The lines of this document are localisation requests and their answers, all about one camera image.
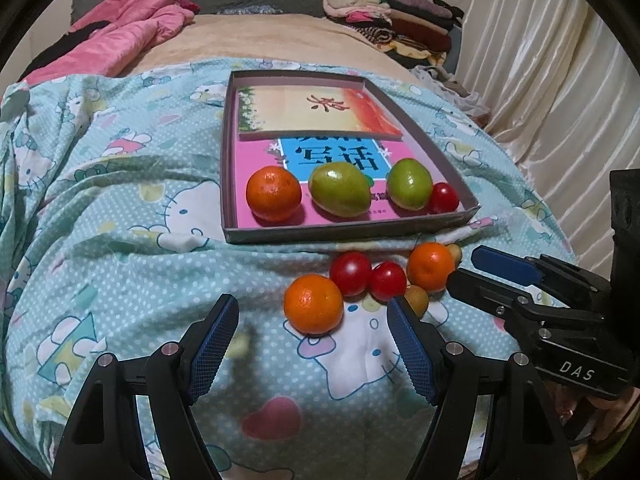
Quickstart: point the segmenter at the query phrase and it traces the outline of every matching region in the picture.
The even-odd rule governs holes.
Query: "polka dot fabric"
[[[233,246],[220,227],[220,140],[231,70],[279,68],[370,78],[427,132],[482,208],[436,235],[367,242]],[[421,241],[518,255],[573,255],[548,207],[507,155],[462,113],[417,86],[331,66],[252,59],[182,64],[109,79],[69,76],[2,102],[0,285],[4,424],[50,470],[70,409],[97,355],[121,360],[178,340],[222,293],[240,323],[194,416],[226,479],[388,479],[408,471],[433,416],[417,396],[369,296],[346,302],[330,336],[284,319],[284,290],[327,275],[341,251],[402,266]],[[532,289],[539,303],[554,300]],[[425,320],[474,352],[506,358],[492,316],[433,298]],[[153,476],[168,477],[146,399],[140,421]],[[478,458],[480,402],[465,461]]]

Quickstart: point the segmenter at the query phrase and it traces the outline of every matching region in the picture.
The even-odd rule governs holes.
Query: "light blue bedsheet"
[[[210,393],[194,407],[225,479],[400,478],[433,410],[415,395],[371,298],[345,303],[332,336],[303,338],[282,296],[295,277],[327,273],[357,248],[404,266],[418,240],[459,240],[463,265],[484,243],[572,260],[551,212],[507,155],[430,92],[370,78],[430,135],[482,204],[468,227],[436,237],[233,246],[220,228],[222,101],[231,70],[292,62],[217,59],[110,79],[70,76],[2,102],[0,287],[4,423],[50,470],[66,418],[95,357],[148,355],[180,339],[224,292],[241,320]],[[535,290],[538,301],[552,299]],[[433,298],[426,319],[446,339],[506,358],[514,341],[492,316]],[[466,462],[478,458],[485,405]],[[143,437],[154,478],[167,472],[145,399]]]

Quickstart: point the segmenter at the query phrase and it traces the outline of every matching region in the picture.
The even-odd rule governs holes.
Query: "cherry tomato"
[[[458,209],[460,199],[456,191],[446,182],[433,185],[428,211],[431,214],[451,213]]]
[[[369,283],[370,275],[371,262],[358,251],[338,256],[329,270],[329,278],[346,298],[363,293]]]
[[[381,303],[406,291],[404,270],[393,262],[382,262],[373,269],[369,279],[369,292]]]

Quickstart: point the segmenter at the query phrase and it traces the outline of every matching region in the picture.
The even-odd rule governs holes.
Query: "white curtain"
[[[585,0],[473,0],[456,72],[547,202],[580,265],[609,277],[609,171],[640,166],[640,76]]]

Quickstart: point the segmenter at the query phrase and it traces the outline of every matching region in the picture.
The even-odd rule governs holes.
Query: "orange fruit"
[[[303,334],[333,330],[342,319],[343,306],[338,286],[319,274],[300,276],[284,293],[284,315]]]
[[[300,183],[280,166],[265,166],[246,183],[246,202],[262,220],[282,222],[295,213],[301,201]]]
[[[447,286],[447,277],[456,263],[446,246],[435,242],[418,245],[409,256],[406,274],[409,281],[427,292],[438,292]]]

